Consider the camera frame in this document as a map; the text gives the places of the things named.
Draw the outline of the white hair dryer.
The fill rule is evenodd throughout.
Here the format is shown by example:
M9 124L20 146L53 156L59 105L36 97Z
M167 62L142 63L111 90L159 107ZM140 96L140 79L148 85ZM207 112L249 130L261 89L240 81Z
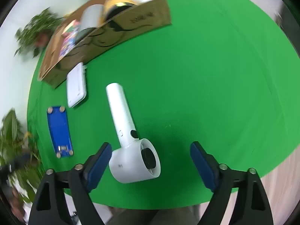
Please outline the white hair dryer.
M123 87L111 83L106 93L121 146L112 152L109 161L112 176L121 183L158 178L161 173L158 154L148 139L138 137Z

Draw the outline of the blue stapler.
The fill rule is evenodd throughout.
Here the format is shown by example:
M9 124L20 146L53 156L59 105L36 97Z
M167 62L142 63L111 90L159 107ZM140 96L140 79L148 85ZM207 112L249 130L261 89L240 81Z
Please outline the blue stapler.
M65 106L47 109L47 122L52 146L57 158L74 155Z

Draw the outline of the white router box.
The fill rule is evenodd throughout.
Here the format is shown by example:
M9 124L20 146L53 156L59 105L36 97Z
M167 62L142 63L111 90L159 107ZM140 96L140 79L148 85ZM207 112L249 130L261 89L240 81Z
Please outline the white router box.
M69 108L78 105L86 97L86 66L78 63L67 74L67 103Z

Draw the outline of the colourful game box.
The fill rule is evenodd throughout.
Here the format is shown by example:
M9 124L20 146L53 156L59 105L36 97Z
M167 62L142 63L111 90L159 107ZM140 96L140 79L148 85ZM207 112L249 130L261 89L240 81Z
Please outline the colourful game box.
M63 43L58 60L61 60L63 57L65 57L75 46L79 27L80 22L75 19L64 28L62 33Z

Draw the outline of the yellow labelled black bottle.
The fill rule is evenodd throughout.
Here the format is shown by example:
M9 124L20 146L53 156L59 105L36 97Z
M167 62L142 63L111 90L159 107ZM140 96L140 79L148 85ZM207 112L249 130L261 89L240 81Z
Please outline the yellow labelled black bottle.
M133 0L106 0L103 7L103 20L108 21L115 15L137 5Z

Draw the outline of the potted green plant near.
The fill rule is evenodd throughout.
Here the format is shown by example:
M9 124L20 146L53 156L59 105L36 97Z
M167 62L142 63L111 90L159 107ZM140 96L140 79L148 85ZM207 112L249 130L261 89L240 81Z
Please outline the potted green plant near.
M23 202L32 203L45 169L36 138L32 133L22 131L15 109L12 108L1 120L1 165L25 154L29 155L29 160L9 174L4 184L16 188Z

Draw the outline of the potted green plant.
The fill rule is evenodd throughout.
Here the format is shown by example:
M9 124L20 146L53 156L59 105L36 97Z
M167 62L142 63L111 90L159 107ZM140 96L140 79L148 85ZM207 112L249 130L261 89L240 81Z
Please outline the potted green plant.
M9 174L4 184L16 188L23 202L32 203L45 169L36 138L32 133L22 131L15 109L12 108L1 120L1 165L25 154L29 155L29 160Z
M33 57L37 57L47 46L52 34L63 20L64 17L53 13L49 8L35 15L24 28L16 31L15 38L18 48L14 56L32 52Z

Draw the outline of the green round table cloth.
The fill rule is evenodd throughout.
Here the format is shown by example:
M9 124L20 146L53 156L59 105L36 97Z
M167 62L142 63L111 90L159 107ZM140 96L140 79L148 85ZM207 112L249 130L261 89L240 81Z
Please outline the green round table cloth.
M106 86L123 86L140 137L161 161L158 178L122 184L106 170L94 202L129 209L206 202L190 157L198 141L220 163L260 176L299 144L299 56L250 0L168 0L172 24L130 39L90 61L87 99L67 110L74 155L58 159L46 111L67 103L66 86L33 82L28 128L45 168L64 171L104 142L119 148Z

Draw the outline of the open flat cardboard tray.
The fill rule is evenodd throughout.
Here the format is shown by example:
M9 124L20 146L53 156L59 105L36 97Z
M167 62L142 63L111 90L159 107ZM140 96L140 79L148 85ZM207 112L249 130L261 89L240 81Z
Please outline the open flat cardboard tray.
M133 0L137 5L122 11L89 33L61 60L64 28L73 20L80 21L84 10L106 0L90 0L61 23L54 31L40 65L38 79L53 88L59 86L79 62L87 63L112 47L153 29L171 24L167 0Z

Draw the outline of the potted green plant far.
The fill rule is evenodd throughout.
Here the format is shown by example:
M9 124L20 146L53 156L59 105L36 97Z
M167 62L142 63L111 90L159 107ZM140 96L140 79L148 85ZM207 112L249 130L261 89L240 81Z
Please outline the potted green plant far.
M63 20L64 17L53 13L49 8L35 15L24 28L16 31L15 38L18 48L14 56L32 52L33 57L37 57L47 46L52 34Z

